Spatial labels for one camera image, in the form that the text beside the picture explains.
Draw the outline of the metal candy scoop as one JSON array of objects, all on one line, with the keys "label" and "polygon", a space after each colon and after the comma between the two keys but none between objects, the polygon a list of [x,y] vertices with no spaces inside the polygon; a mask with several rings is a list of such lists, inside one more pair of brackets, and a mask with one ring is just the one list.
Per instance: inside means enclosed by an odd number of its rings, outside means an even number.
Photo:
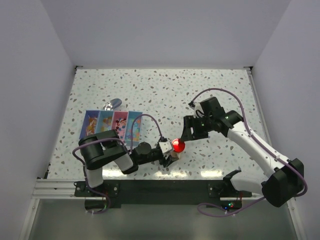
[{"label": "metal candy scoop", "polygon": [[119,106],[121,106],[122,104],[122,100],[119,98],[114,98],[108,102],[106,102],[103,107],[102,110],[103,111],[114,111],[116,108],[118,108]]}]

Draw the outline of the clear plastic jar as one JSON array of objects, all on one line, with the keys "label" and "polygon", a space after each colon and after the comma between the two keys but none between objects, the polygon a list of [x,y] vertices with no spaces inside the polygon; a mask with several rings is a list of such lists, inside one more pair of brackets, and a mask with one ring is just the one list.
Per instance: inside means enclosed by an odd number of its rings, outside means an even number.
[{"label": "clear plastic jar", "polygon": [[173,152],[171,152],[170,155],[171,155],[173,161],[177,161],[181,158],[181,154],[182,154],[181,152],[173,151]]}]

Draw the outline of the four-compartment candy tray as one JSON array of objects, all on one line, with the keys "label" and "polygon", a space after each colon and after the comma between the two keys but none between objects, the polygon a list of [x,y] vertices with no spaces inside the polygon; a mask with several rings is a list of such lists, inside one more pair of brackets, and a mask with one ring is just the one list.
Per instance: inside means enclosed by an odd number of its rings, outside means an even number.
[{"label": "four-compartment candy tray", "polygon": [[[133,122],[135,122],[138,118],[141,118],[141,125],[142,125],[142,116],[141,116],[142,114],[143,113],[139,111],[87,110],[84,115],[84,120],[83,120],[79,138],[82,139],[87,136],[85,133],[85,128],[88,124],[89,117],[97,118],[97,125],[94,133],[94,134],[97,134],[97,133],[101,133],[100,127],[101,127],[101,122],[103,118],[112,117],[111,130],[115,130],[116,120],[118,120],[119,118],[126,118],[126,129],[127,129],[127,122],[129,118],[135,118]],[[131,140],[125,140],[125,136],[121,140],[124,141],[128,147],[130,145],[133,145],[133,147],[136,147],[140,143],[140,140],[133,141],[133,138],[131,138]]]}]

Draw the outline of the red jar lid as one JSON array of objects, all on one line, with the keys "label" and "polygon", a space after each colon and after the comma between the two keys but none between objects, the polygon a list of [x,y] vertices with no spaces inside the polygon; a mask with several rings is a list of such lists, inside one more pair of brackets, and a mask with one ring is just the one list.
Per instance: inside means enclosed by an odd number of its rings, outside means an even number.
[{"label": "red jar lid", "polygon": [[172,142],[173,151],[176,153],[182,153],[185,150],[185,142],[180,138],[174,139]]}]

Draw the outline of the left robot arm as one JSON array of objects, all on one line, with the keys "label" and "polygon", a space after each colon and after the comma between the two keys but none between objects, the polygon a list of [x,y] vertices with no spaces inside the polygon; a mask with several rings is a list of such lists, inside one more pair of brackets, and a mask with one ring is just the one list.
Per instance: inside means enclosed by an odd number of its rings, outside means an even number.
[{"label": "left robot arm", "polygon": [[159,161],[160,165],[167,168],[180,156],[175,152],[173,144],[163,136],[154,148],[149,143],[142,142],[128,150],[115,130],[80,139],[72,154],[82,162],[85,189],[92,196],[99,196],[103,192],[103,167],[111,162],[114,162],[124,175],[128,175],[136,172],[140,165],[154,161]]}]

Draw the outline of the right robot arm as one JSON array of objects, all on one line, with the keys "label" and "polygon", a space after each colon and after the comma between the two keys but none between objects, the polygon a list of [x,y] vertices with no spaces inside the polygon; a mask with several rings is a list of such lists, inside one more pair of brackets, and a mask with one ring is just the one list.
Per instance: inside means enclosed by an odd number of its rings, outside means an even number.
[{"label": "right robot arm", "polygon": [[280,207],[305,192],[304,164],[297,158],[289,159],[255,135],[244,114],[235,110],[226,112],[216,97],[191,101],[188,105],[194,114],[183,118],[180,138],[183,142],[206,139],[212,131],[220,133],[242,148],[263,171],[262,176],[241,176],[239,170],[226,175],[222,189],[227,196],[251,192]]}]

